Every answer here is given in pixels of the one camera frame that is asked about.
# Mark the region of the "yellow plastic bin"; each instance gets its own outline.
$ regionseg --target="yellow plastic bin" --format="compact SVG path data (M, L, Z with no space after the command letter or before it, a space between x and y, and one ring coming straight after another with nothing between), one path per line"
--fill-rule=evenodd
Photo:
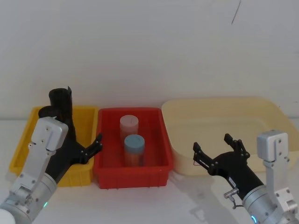
M9 170L19 175L23 169L25 160L28 155L28 144L31 142L31 135L38 120L38 111L42 107L32 109L23 135L20 139L18 147L10 162ZM76 128L77 141L84 147L89 146L96 137L98 124L97 107L93 106L74 106L73 121ZM60 180L59 187L74 187L89 185L93 179L93 158L85 165L76 164L66 172Z

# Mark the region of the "led light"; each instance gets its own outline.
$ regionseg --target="led light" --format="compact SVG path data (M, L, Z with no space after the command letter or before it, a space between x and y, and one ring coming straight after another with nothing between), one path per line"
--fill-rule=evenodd
M254 223L257 223L257 219L254 216L251 216L251 219L253 220Z

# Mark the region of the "beige plastic bin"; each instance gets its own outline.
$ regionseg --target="beige plastic bin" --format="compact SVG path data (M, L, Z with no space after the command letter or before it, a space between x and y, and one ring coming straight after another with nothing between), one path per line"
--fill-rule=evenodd
M207 175L193 165L193 144L198 142L211 158L232 151L224 139L229 133L241 139L251 157L249 167L264 171L258 158L256 138L264 131L279 129L289 134L290 167L299 157L299 132L282 111L264 98L199 98L171 100L162 106L163 118L171 142L174 170L184 175Z

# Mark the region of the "blue lid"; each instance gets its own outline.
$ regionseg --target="blue lid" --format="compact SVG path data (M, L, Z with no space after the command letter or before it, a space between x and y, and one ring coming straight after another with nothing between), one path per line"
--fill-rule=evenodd
M141 154L144 152L145 140L138 134L132 134L125 138L125 150L128 153Z

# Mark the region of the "red plastic bin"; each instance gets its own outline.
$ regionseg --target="red plastic bin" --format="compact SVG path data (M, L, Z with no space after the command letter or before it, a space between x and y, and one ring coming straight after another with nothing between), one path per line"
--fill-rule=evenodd
M131 114L139 119L138 134L145 139L144 166L125 167L120 138L120 119ZM99 111L98 133L103 150L93 166L101 189L165 186L173 168L171 146L159 108L108 108Z

